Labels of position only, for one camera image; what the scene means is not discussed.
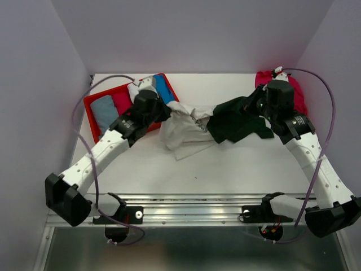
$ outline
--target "light blue towel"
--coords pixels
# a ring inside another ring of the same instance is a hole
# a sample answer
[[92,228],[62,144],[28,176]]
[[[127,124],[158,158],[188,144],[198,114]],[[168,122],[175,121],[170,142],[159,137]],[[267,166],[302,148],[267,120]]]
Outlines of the light blue towel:
[[90,107],[100,132],[103,135],[109,126],[119,117],[113,99],[110,95],[103,96],[93,101]]
[[175,100],[173,93],[168,88],[163,75],[153,75],[156,79],[156,90],[161,95],[165,104]]

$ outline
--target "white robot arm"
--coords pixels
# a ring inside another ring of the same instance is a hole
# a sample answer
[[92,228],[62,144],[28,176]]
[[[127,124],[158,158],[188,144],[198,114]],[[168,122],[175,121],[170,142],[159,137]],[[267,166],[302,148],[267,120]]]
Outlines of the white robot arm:
[[[156,94],[153,79],[144,80],[134,105],[120,116],[93,147],[97,175],[120,154],[142,137],[153,122],[166,120],[170,109]],[[287,75],[280,72],[266,86],[260,85],[244,104],[245,112],[264,116],[286,148],[293,154],[307,179],[311,182],[320,156],[315,129],[307,116],[293,111],[292,86]],[[301,217],[308,228],[319,237],[352,225],[361,215],[361,198],[356,198],[323,156],[319,174],[313,187],[317,202],[308,202]],[[99,216],[94,199],[86,195],[94,182],[89,155],[60,175],[50,174],[45,181],[46,204],[72,226],[77,226],[88,216]],[[121,199],[102,206],[108,215],[121,207]],[[244,223],[269,223],[276,218],[290,222],[297,218],[303,200],[283,193],[268,194],[256,206],[243,206]]]

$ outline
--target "pink cloth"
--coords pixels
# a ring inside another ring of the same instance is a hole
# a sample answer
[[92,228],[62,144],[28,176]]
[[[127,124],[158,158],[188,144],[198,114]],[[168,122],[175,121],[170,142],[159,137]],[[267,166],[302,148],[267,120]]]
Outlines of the pink cloth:
[[[267,72],[257,72],[256,74],[256,84],[257,87],[259,84],[266,85],[268,82],[272,80],[272,71]],[[292,76],[288,75],[288,82],[294,88],[294,109],[299,113],[303,113],[307,115],[307,107],[305,104],[305,99],[303,96],[302,89],[299,83]]]
[[119,116],[132,106],[128,91],[113,94],[112,99]]

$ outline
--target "folded garment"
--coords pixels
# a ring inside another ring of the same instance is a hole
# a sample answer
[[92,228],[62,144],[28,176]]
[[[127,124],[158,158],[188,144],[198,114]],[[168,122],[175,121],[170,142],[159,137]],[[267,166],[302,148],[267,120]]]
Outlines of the folded garment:
[[108,130],[109,126],[119,117],[117,108],[110,95],[93,101],[90,107],[102,136],[105,131]]
[[119,116],[122,115],[129,107],[131,100],[128,92],[120,92],[112,95],[114,105],[117,108]]
[[258,134],[262,139],[274,137],[272,130],[266,127],[264,118],[254,117],[243,111],[244,98],[238,97],[215,107],[207,129],[217,143],[226,139],[235,143],[252,133]]
[[173,151],[176,160],[216,144],[206,127],[215,106],[195,107],[176,101],[167,106],[172,112],[170,118],[162,122],[159,137]]
[[[174,95],[168,88],[163,75],[153,75],[153,77],[156,79],[156,90],[162,97],[163,102],[167,104],[170,101],[175,100]],[[139,88],[134,84],[128,84],[127,88],[130,100],[132,103],[134,103],[135,96],[139,94]]]
[[175,100],[173,93],[168,88],[163,75],[153,75],[156,79],[156,90],[161,95],[163,102],[168,104]]
[[[271,80],[272,80],[272,71],[257,72],[255,87],[257,87],[259,84],[266,85]],[[303,96],[303,92],[299,83],[291,75],[288,75],[288,82],[294,88],[294,110],[298,111],[299,113],[303,113],[307,115],[305,98]]]

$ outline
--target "white wall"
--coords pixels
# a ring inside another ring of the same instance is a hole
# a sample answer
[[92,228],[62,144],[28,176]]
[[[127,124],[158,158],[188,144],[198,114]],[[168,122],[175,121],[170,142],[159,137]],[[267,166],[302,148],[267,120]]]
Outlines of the white wall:
[[71,109],[89,75],[47,0],[2,1],[0,34],[0,269],[31,270],[44,180],[69,163]]
[[[345,184],[361,196],[361,1],[336,0],[298,68],[322,75],[336,99],[336,124],[327,152]],[[305,92],[310,117],[324,141],[331,118],[331,105],[324,87],[313,78],[297,74]],[[361,221],[347,229],[361,268]]]
[[332,0],[52,0],[91,72],[296,65]]

